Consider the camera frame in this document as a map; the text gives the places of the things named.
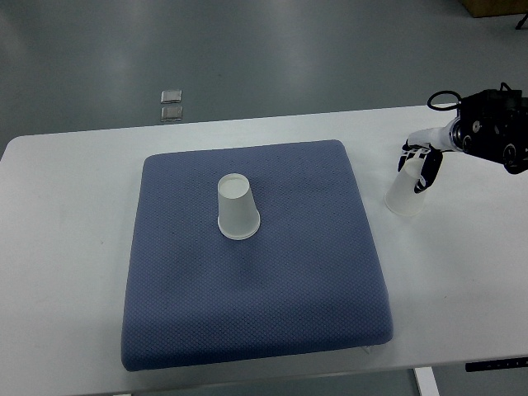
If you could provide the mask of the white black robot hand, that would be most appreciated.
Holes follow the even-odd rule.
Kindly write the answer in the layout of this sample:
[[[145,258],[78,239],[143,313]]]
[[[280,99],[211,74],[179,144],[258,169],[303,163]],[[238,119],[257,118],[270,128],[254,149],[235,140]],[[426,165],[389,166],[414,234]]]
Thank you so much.
[[[411,159],[421,160],[422,166],[413,188],[415,194],[421,194],[436,180],[444,153],[455,150],[448,127],[419,130],[411,133],[402,146],[398,171]]]

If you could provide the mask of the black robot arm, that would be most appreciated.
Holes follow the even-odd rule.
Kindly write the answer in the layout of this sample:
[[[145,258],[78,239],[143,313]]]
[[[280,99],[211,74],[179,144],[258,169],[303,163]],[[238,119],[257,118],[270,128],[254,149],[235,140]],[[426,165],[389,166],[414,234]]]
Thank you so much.
[[[527,98],[502,83],[460,100],[454,145],[462,152],[500,163],[511,174],[527,170]]]

